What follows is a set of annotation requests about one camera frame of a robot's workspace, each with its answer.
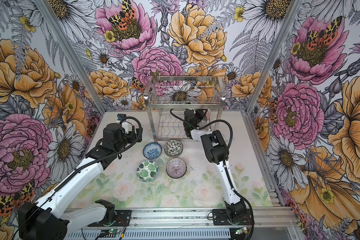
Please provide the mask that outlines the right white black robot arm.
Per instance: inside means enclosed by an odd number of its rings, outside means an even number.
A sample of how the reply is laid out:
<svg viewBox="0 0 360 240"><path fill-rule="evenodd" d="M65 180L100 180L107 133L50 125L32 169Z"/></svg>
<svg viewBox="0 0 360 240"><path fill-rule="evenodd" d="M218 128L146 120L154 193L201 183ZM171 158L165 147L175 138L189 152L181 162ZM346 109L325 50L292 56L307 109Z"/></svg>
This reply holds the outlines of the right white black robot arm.
<svg viewBox="0 0 360 240"><path fill-rule="evenodd" d="M246 216L251 205L238 193L229 166L229 150L233 141L233 128L225 120L214 120L201 127L200 123L207 116L207 112L207 110L202 109L186 109L182 122L187 137L202 143L207 160L214 164L224 186L223 198L227 218L230 223L236 224ZM219 130L210 130L210 126L217 123L223 123L228 127L230 138L227 143Z"/></svg>

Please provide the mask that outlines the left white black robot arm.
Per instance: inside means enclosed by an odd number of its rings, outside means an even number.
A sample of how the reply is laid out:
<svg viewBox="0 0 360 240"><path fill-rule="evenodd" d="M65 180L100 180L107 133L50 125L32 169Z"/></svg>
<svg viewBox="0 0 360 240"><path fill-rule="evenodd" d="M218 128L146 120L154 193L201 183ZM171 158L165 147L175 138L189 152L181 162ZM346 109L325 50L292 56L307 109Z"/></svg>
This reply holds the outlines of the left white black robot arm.
<svg viewBox="0 0 360 240"><path fill-rule="evenodd" d="M106 200L97 200L91 206L68 215L64 212L90 181L141 142L142 135L142 125L134 117L108 124L103 130L103 138L62 182L35 203L25 203L19 208L17 235L20 239L62 240L93 223L113 224L117 218L115 206Z"/></svg>

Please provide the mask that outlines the blue rose pattern bowl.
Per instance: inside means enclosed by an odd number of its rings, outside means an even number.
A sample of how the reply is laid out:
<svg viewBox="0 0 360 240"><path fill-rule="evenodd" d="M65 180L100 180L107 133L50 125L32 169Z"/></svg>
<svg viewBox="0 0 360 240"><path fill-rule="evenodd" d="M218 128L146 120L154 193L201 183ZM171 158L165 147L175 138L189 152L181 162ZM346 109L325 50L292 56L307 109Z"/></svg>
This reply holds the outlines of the blue rose pattern bowl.
<svg viewBox="0 0 360 240"><path fill-rule="evenodd" d="M162 153L162 146L159 143L148 143L143 148L143 156L146 159L153 160L158 158Z"/></svg>

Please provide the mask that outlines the green leaf pattern bowl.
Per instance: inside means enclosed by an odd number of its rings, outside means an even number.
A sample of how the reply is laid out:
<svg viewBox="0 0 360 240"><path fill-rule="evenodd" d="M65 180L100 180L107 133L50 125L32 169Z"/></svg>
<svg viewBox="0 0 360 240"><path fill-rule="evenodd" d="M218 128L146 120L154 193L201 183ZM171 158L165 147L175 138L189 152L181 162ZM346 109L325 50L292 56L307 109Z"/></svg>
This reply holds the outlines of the green leaf pattern bowl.
<svg viewBox="0 0 360 240"><path fill-rule="evenodd" d="M159 173L159 166L152 160L146 160L139 164L136 176L138 180L149 183L152 182Z"/></svg>

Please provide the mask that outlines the pink ribbed glass bowl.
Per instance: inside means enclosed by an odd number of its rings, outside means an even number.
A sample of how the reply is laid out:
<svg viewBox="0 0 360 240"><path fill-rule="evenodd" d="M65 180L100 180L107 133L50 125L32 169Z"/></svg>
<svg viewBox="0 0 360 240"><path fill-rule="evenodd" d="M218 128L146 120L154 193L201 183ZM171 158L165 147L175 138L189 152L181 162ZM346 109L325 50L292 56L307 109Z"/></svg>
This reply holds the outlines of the pink ribbed glass bowl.
<svg viewBox="0 0 360 240"><path fill-rule="evenodd" d="M185 161L180 158L171 159L166 165L167 175L173 179L182 178L187 172Z"/></svg>

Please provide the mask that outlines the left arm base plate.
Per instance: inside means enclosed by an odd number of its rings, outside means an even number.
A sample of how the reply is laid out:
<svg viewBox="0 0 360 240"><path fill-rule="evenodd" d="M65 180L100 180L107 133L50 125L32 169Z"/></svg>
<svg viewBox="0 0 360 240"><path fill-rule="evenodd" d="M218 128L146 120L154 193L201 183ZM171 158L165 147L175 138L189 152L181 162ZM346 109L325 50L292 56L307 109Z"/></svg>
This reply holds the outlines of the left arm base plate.
<svg viewBox="0 0 360 240"><path fill-rule="evenodd" d="M92 223L89 227L128 227L131 214L131 210L115 210L113 213L106 213L102 221Z"/></svg>

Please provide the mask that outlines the green circuit board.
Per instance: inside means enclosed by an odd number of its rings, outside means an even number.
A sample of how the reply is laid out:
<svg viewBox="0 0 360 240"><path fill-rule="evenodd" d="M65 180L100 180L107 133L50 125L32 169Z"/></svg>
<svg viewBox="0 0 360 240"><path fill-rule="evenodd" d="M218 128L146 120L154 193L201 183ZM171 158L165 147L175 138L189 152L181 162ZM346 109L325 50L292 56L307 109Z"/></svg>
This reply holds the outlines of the green circuit board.
<svg viewBox="0 0 360 240"><path fill-rule="evenodd" d="M101 231L101 234L102 235L109 235L109 234L111 234L111 235L117 235L117 234L119 234L120 233L120 230L118 230L118 229L108 229L108 230L102 230Z"/></svg>

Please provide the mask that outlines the two-tier steel dish rack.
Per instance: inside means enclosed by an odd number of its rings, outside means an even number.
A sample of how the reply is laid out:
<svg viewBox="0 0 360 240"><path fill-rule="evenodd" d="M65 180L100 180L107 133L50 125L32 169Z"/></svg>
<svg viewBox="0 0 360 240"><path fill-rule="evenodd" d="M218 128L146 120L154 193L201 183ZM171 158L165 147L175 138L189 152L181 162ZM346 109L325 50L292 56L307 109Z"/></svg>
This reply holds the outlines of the two-tier steel dish rack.
<svg viewBox="0 0 360 240"><path fill-rule="evenodd" d="M211 117L203 127L222 117L226 103L223 77L159 76L148 77L144 100L155 142L185 140L184 110L207 109Z"/></svg>

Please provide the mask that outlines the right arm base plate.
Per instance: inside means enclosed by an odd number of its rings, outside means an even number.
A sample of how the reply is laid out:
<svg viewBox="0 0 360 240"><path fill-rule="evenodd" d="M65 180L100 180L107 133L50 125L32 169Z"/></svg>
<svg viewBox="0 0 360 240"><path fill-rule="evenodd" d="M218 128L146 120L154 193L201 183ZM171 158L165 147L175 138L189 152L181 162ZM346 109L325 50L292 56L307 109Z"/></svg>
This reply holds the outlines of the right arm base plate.
<svg viewBox="0 0 360 240"><path fill-rule="evenodd" d="M251 218L249 215L245 215L243 217L239 217L236 220L229 220L229 217L226 213L225 209L213 209L212 210L212 221L214 226L249 226L252 225Z"/></svg>

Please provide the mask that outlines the aluminium mounting rail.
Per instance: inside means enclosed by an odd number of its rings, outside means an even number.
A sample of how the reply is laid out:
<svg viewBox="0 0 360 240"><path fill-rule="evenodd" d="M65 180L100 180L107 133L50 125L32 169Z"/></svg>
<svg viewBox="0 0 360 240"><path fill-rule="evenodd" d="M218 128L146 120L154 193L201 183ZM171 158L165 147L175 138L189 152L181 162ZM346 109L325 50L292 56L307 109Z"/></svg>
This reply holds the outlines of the aluminium mounting rail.
<svg viewBox="0 0 360 240"><path fill-rule="evenodd" d="M283 207L274 189L266 193L272 207L253 207L255 227L290 228L298 225L295 213L289 207ZM134 209L130 228L196 228L196 227L239 227L214 226L211 208L173 208L173 209Z"/></svg>

